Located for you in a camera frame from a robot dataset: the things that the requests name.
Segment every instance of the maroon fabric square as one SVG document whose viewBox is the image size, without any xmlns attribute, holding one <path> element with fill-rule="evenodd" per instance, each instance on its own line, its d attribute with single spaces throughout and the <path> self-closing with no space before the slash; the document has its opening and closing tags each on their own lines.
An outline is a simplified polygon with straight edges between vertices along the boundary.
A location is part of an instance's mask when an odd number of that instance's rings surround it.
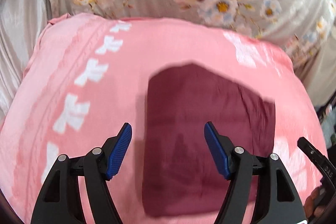
<svg viewBox="0 0 336 224">
<path fill-rule="evenodd" d="M 218 173 L 204 139 L 208 121 L 251 154 L 272 153 L 274 103 L 195 64 L 168 68 L 150 79 L 142 183 L 148 215 L 220 209 L 229 182 Z M 256 189 L 254 180 L 250 200 Z"/>
</svg>

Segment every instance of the hand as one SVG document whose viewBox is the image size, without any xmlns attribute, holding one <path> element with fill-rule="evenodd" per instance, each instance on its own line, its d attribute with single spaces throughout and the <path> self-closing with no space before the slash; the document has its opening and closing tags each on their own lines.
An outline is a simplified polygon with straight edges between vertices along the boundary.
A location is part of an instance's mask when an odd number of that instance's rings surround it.
<svg viewBox="0 0 336 224">
<path fill-rule="evenodd" d="M 311 192 L 310 196 L 307 197 L 306 202 L 304 203 L 304 211 L 306 213 L 306 218 L 310 218 L 313 214 L 315 217 L 322 215 L 325 206 L 319 206 L 314 210 L 314 200 L 320 194 L 320 187 L 317 187 Z"/>
</svg>

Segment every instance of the white bedsheet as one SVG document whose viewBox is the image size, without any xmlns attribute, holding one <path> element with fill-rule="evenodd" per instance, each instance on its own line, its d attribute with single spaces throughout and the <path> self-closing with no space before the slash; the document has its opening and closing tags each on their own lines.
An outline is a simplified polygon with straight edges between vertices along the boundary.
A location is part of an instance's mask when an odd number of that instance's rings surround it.
<svg viewBox="0 0 336 224">
<path fill-rule="evenodd" d="M 0 0 L 0 120 L 22 81 L 35 42 L 47 25 L 47 0 Z"/>
</svg>

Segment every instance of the blue gripper pad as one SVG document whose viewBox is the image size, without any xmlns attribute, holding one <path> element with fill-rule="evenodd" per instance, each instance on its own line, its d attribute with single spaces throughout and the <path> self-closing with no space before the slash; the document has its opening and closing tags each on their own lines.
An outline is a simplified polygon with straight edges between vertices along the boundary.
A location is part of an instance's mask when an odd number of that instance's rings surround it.
<svg viewBox="0 0 336 224">
<path fill-rule="evenodd" d="M 215 161 L 218 172 L 224 176 L 226 180 L 231 177 L 229 169 L 229 160 L 221 143 L 219 142 L 216 133 L 211 128 L 209 123 L 204 126 L 204 137 L 210 149 L 213 160 Z"/>
<path fill-rule="evenodd" d="M 132 127 L 130 124 L 125 126 L 124 130 L 118 134 L 118 140 L 109 156 L 106 177 L 111 179 L 120 169 L 121 163 L 125 157 L 126 151 L 132 139 Z"/>
</svg>

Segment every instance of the metal screw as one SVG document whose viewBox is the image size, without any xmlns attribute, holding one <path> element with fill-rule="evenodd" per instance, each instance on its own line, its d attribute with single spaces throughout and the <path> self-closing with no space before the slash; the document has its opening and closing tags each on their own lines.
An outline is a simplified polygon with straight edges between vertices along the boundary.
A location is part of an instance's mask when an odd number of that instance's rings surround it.
<svg viewBox="0 0 336 224">
<path fill-rule="evenodd" d="M 272 154 L 271 154 L 271 159 L 272 159 L 272 160 L 278 160 L 278 159 L 279 159 L 279 156 L 278 156 L 277 154 L 272 153 Z"/>
<path fill-rule="evenodd" d="M 235 152 L 238 153 L 238 154 L 243 154 L 244 153 L 244 149 L 242 147 L 237 146 L 235 148 Z"/>
<path fill-rule="evenodd" d="M 92 154 L 94 155 L 99 155 L 101 153 L 101 148 L 100 147 L 96 147 L 95 149 L 92 150 Z"/>
<path fill-rule="evenodd" d="M 66 158 L 67 158 L 66 155 L 60 155 L 60 156 L 58 157 L 58 160 L 59 160 L 59 161 L 65 161 Z"/>
</svg>

